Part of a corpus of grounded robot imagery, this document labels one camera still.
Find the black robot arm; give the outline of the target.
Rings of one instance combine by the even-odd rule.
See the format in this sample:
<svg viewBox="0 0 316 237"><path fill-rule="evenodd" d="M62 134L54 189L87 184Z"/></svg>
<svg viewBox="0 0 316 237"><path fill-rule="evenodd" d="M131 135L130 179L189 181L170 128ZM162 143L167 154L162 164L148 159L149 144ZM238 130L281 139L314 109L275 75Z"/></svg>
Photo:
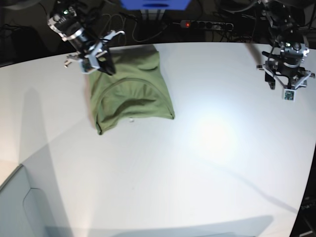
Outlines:
<svg viewBox="0 0 316 237"><path fill-rule="evenodd" d="M314 74L301 67L309 54L307 38L298 32L299 26L290 15L290 5L279 1L263 4L262 13L269 22L269 30L274 39L273 48L279 47L280 53L263 51L267 59L257 68L265 71L266 82L274 89L275 82L280 77L288 79L283 85L284 90L294 92L306 86L306 80ZM68 55L65 65L78 62L83 74L96 73L112 78L118 72L116 66L121 66L124 80L139 80L155 88L165 84L159 71L159 55L157 52L143 57L132 55L131 59L119 63L111 56L108 47L114 37L124 34L123 30L110 31L103 37L97 36L88 28L88 15L80 9L80 2L69 0L61 8L58 24L64 24L60 30L64 41L69 41L75 48L74 55Z"/></svg>
<svg viewBox="0 0 316 237"><path fill-rule="evenodd" d="M248 3L216 0L214 3L218 10L229 14L258 8L269 23L269 31L275 45L301 43L303 40L303 35L299 32L300 25L292 17L292 9L303 7L300 0L251 0ZM85 12L85 9L86 4L80 0L57 0L47 17L47 24L76 50L74 55L67 57L66 67L72 62L78 62L84 74L101 71L113 75L116 69L108 42L125 32L111 30L106 35L97 35L92 31L91 25L101 17L102 7L89 12Z"/></svg>

